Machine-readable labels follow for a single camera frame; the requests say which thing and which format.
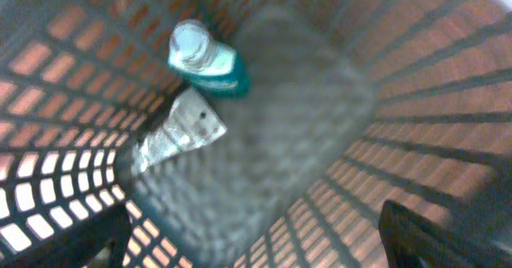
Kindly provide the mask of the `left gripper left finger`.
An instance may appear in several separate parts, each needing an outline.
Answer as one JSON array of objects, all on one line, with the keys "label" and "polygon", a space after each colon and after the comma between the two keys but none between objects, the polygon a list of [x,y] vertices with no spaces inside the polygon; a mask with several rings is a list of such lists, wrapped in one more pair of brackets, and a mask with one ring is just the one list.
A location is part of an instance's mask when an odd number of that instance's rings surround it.
[{"label": "left gripper left finger", "polygon": [[34,248],[5,257],[1,266],[121,268],[131,234],[127,208],[116,204]]}]

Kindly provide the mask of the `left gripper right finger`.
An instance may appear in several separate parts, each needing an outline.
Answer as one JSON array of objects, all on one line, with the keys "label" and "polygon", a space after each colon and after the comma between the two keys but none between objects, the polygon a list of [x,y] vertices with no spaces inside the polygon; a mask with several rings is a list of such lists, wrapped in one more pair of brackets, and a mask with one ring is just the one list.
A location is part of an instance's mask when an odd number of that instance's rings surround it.
[{"label": "left gripper right finger", "polygon": [[511,267],[511,254],[443,229],[394,200],[386,200],[378,232],[388,266]]}]

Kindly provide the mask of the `silver foil snack packet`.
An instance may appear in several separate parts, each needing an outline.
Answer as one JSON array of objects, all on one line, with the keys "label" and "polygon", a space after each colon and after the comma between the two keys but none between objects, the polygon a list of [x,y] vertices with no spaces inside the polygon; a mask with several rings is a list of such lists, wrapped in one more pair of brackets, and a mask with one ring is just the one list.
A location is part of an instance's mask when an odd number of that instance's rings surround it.
[{"label": "silver foil snack packet", "polygon": [[208,146],[226,132],[226,125],[206,99],[189,87],[173,101],[162,124],[132,148],[130,168],[143,173],[168,158]]}]

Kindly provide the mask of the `teal mouthwash bottle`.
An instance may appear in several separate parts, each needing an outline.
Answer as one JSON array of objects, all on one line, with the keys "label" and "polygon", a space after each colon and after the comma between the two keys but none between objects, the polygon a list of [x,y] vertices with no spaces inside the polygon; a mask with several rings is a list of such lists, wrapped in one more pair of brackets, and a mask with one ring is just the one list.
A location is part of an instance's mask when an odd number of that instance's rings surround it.
[{"label": "teal mouthwash bottle", "polygon": [[167,63],[205,94],[240,98],[250,90],[243,57],[235,48],[216,41],[197,19],[185,19],[174,26]]}]

